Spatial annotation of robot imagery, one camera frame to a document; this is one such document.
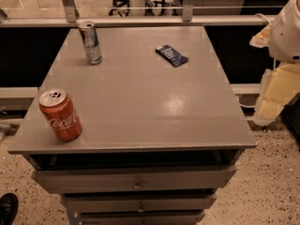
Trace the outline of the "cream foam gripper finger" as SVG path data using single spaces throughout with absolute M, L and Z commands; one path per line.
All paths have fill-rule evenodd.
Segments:
M 268 126 L 300 92 L 300 65 L 280 63 L 262 75 L 260 95 L 256 100 L 254 123 Z

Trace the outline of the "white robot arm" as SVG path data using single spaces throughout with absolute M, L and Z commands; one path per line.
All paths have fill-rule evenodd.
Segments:
M 254 108 L 254 123 L 267 126 L 300 92 L 300 0 L 289 0 L 272 23 L 264 27 L 249 44 L 267 47 L 279 61 L 262 75 L 260 95 Z

